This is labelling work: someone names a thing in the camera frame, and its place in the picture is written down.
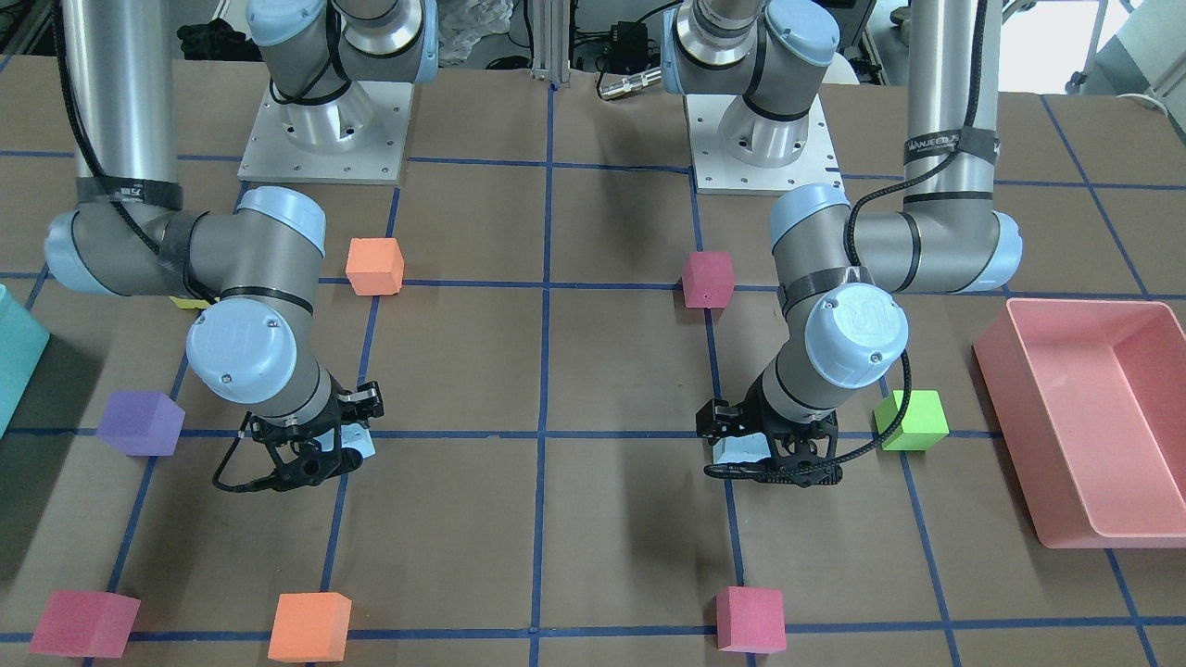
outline metal plate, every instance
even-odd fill
[[[267,91],[238,165],[240,180],[397,185],[412,119],[410,83],[359,82],[375,102],[383,132],[346,153],[312,153],[288,139],[285,114]]]
[[[725,150],[718,126],[733,100],[732,95],[686,96],[697,191],[709,195],[779,195],[808,183],[830,183],[844,189],[818,96],[811,103],[811,125],[799,159],[780,169],[748,165]]]

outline teal bin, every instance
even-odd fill
[[[33,376],[50,332],[0,285],[0,436]]]

